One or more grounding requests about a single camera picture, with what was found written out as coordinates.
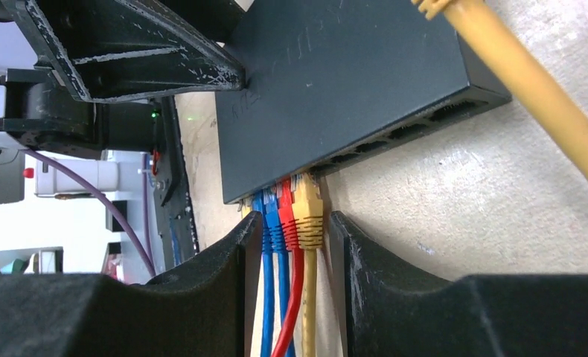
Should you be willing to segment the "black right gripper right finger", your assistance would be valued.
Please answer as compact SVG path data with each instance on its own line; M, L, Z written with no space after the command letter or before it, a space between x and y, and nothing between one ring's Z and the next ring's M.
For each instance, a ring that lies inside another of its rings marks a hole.
M588 356L588 274L430 274L329 219L347 356Z

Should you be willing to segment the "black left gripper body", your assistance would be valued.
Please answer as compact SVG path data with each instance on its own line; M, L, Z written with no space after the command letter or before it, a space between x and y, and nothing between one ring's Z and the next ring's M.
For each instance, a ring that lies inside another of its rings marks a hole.
M0 134L22 147L98 160L104 151L99 104L75 100L45 70L10 68L0 75L4 91Z

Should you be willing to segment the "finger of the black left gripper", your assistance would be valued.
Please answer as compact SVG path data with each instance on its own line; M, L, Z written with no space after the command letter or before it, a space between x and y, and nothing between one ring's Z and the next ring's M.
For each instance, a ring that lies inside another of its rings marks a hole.
M76 100L119 103L191 91L238 91L244 67L223 44L235 1L5 1L38 56Z

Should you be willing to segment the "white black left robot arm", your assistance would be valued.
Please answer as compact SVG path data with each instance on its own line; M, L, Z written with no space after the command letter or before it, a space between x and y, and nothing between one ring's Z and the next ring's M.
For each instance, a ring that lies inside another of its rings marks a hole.
M245 80L223 50L235 1L0 1L0 204L99 199L134 280L200 251L175 97Z

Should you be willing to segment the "black network switch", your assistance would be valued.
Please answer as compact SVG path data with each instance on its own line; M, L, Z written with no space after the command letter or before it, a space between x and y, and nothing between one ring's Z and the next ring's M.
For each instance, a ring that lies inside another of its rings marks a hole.
M223 201L330 173L511 100L444 17L409 1L254 1L215 95Z

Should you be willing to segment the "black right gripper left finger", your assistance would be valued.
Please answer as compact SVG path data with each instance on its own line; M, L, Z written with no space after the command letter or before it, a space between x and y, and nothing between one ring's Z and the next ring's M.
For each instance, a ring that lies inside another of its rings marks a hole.
M262 216L144 284L1 274L0 356L248 356Z

